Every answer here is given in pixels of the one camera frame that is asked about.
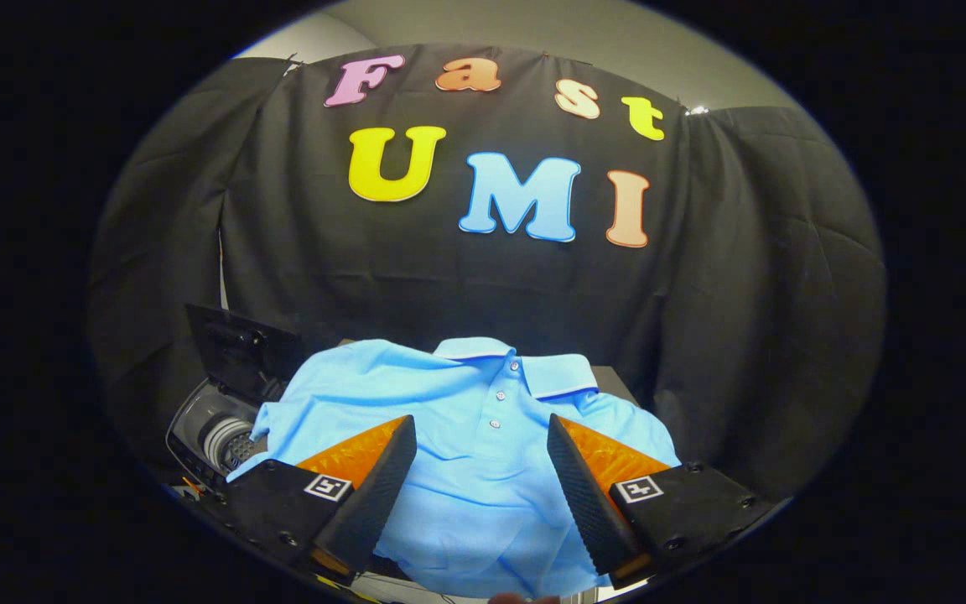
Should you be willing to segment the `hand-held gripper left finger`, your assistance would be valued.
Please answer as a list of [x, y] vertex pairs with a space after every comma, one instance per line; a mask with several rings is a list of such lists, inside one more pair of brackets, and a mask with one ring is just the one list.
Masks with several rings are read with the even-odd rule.
[[417, 450], [405, 415], [295, 464], [266, 459], [227, 483], [231, 524], [292, 572], [349, 585], [368, 569]]

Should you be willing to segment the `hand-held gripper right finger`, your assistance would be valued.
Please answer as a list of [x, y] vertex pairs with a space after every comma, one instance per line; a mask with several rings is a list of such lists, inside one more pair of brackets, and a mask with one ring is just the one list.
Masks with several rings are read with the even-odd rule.
[[670, 466], [559, 415], [547, 450], [595, 572], [615, 588], [705, 565], [786, 505], [709, 464]]

